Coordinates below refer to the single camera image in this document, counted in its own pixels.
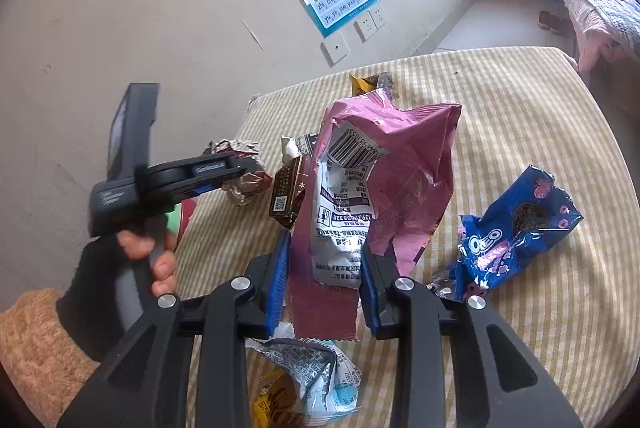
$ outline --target plaid tablecloth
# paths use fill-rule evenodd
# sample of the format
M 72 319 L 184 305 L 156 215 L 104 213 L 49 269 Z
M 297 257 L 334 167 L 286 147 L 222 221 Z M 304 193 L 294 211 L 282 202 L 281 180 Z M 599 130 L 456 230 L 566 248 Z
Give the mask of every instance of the plaid tablecloth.
M 391 71 L 399 108 L 436 102 L 463 105 L 454 144 L 455 190 L 444 219 L 420 259 L 415 278 L 429 281 L 456 257 L 458 215 L 482 215 L 530 163 L 554 173 L 585 220 L 490 301 L 533 350 L 586 427 L 593 426 L 627 385 L 640 354 L 640 209 L 620 149 L 572 59 L 555 48 L 492 48 L 399 59 L 351 71 Z M 237 137 L 254 140 L 273 173 L 280 136 L 319 129 L 324 109 L 350 95 L 348 72 L 260 96 Z M 236 208 L 221 191 L 202 197 L 178 250 L 183 298 L 244 272 L 270 252 L 279 226 L 269 195 Z M 385 427 L 391 410 L 396 342 L 376 342 L 358 318 L 359 342 L 340 342 L 364 373 L 360 411 L 336 427 Z M 448 343 L 448 425 L 455 424 Z M 188 405 L 193 423 L 198 347 Z M 269 368 L 248 359 L 250 398 Z

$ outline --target blue oreo wrapper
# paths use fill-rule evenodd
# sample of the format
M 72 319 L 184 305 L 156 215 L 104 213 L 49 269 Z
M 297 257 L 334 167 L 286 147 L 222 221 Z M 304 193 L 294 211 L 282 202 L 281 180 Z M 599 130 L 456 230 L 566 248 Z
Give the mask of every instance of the blue oreo wrapper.
M 529 166 L 482 218 L 460 218 L 460 257 L 430 284 L 437 295 L 458 301 L 484 294 L 524 270 L 583 217 L 553 175 Z

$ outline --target silver bolt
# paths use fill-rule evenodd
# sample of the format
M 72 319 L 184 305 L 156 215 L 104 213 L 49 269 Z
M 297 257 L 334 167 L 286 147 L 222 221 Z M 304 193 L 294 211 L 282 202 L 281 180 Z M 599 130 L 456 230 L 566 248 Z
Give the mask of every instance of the silver bolt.
M 170 309 L 175 305 L 175 296 L 172 294 L 163 294 L 158 298 L 158 306 L 162 309 Z
M 245 289 L 249 289 L 251 285 L 251 280 L 249 278 L 245 278 L 244 276 L 239 276 L 238 278 L 234 278 L 231 280 L 231 287 L 233 287 L 236 291 L 244 291 Z
M 486 301 L 481 296 L 469 296 L 466 302 L 472 309 L 484 309 L 486 307 Z
M 411 278 L 398 278 L 395 285 L 401 291 L 410 291 L 414 288 L 414 281 Z

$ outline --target electrical outlet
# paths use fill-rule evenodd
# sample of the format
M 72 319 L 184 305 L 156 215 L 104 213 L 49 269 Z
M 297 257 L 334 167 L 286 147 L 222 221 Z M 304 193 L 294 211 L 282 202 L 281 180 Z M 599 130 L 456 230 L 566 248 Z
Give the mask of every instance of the electrical outlet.
M 356 29 L 358 29 L 358 33 L 360 34 L 363 42 L 367 41 L 373 36 L 373 33 L 378 30 L 369 11 L 364 11 L 360 16 L 358 16 L 354 25 Z
M 382 9 L 380 7 L 372 9 L 371 17 L 373 18 L 373 23 L 376 26 L 376 29 L 382 29 L 386 23 L 385 13 L 383 13 Z
M 340 32 L 334 32 L 331 36 L 322 42 L 326 53 L 331 58 L 333 64 L 336 64 L 344 56 L 349 54 L 349 47 L 344 42 L 344 38 Z

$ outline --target brown sleeve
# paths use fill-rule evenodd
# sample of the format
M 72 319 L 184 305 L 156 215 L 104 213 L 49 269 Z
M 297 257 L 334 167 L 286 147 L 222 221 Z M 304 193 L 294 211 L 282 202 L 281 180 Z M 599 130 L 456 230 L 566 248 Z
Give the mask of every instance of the brown sleeve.
M 56 426 L 98 366 L 62 328 L 60 296 L 54 289 L 29 291 L 0 314 L 0 363 L 46 428 Z

